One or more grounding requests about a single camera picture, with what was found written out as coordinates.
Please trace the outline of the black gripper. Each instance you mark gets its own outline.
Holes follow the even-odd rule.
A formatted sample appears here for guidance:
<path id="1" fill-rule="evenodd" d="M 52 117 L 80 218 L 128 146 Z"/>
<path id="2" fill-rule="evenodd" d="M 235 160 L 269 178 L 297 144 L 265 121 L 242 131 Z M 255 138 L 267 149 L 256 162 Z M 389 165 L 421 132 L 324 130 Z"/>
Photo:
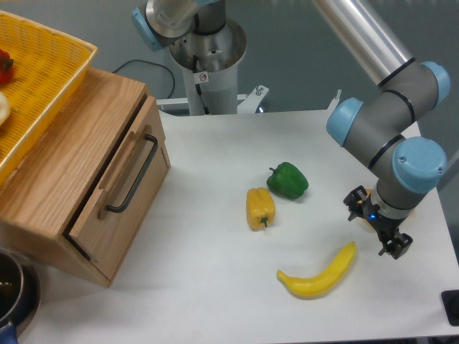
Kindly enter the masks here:
<path id="1" fill-rule="evenodd" d="M 356 217 L 363 218 L 378 233 L 382 243 L 382 249 L 378 255 L 390 255 L 393 259 L 403 256 L 412 244 L 412 237 L 398 230 L 401 224 L 401 217 L 398 209 L 395 209 L 378 195 L 370 195 L 367 198 L 366 189 L 358 186 L 352 190 L 344 199 L 344 204 L 349 211 L 348 220 Z"/>

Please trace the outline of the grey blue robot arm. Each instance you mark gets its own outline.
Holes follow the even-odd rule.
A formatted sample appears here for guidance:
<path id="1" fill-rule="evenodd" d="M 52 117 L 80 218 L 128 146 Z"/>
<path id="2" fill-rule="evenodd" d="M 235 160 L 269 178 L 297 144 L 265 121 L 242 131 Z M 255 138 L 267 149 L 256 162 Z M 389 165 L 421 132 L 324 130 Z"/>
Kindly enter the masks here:
<path id="1" fill-rule="evenodd" d="M 447 165 L 435 141 L 403 132 L 447 97 L 450 77 L 434 62 L 418 62 L 365 1 L 317 1 L 316 8 L 381 90 L 371 103 L 340 102 L 326 129 L 377 177 L 371 193 L 358 187 L 344 199 L 349 216 L 367 220 L 383 252 L 399 258 L 412 243 L 399 225 Z M 181 66 L 191 115 L 255 112 L 253 97 L 237 99 L 247 41 L 223 1 L 148 1 L 132 18 L 150 49 L 168 49 Z"/>

